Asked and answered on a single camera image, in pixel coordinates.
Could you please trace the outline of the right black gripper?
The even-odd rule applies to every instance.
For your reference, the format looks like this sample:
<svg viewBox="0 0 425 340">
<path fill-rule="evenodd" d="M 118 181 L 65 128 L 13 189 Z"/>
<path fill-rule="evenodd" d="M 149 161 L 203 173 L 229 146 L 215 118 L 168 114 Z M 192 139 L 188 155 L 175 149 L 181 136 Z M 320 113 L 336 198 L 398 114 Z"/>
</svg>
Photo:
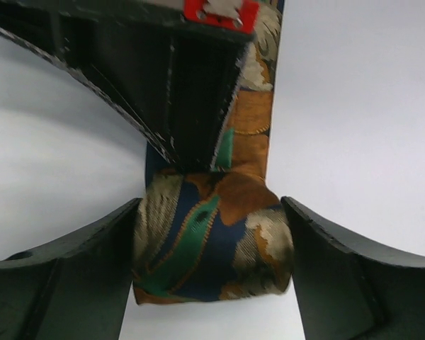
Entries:
<svg viewBox="0 0 425 340">
<path fill-rule="evenodd" d="M 0 36 L 102 98 L 168 163 L 203 172 L 217 158 L 259 7 L 257 1 L 0 1 Z"/>
</svg>

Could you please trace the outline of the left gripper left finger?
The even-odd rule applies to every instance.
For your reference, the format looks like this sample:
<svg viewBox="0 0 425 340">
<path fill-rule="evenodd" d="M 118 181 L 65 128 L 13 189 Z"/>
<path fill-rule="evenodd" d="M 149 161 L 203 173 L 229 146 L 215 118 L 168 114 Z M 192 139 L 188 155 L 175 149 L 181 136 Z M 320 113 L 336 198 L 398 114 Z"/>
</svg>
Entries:
<svg viewBox="0 0 425 340">
<path fill-rule="evenodd" d="M 0 261 L 0 340 L 118 339 L 139 204 Z"/>
</svg>

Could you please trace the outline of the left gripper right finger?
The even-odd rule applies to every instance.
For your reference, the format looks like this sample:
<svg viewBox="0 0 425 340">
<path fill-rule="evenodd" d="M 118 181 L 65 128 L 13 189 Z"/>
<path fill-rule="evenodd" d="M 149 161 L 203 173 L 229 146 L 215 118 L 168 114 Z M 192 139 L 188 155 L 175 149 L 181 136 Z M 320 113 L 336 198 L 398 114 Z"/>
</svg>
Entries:
<svg viewBox="0 0 425 340">
<path fill-rule="evenodd" d="M 282 204 L 306 339 L 425 339 L 425 256 L 394 249 Z"/>
</svg>

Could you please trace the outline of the orange green patterned tie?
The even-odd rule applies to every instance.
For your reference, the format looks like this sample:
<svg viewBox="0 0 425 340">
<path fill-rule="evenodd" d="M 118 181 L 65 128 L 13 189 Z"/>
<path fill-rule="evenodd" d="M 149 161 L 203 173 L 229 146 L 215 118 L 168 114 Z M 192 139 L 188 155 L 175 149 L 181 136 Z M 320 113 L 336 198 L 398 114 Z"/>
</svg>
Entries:
<svg viewBox="0 0 425 340">
<path fill-rule="evenodd" d="M 147 147 L 136 216 L 136 303 L 170 305 L 283 294 L 293 241 L 266 186 L 284 3 L 262 1 L 256 37 L 211 172 L 179 174 Z"/>
</svg>

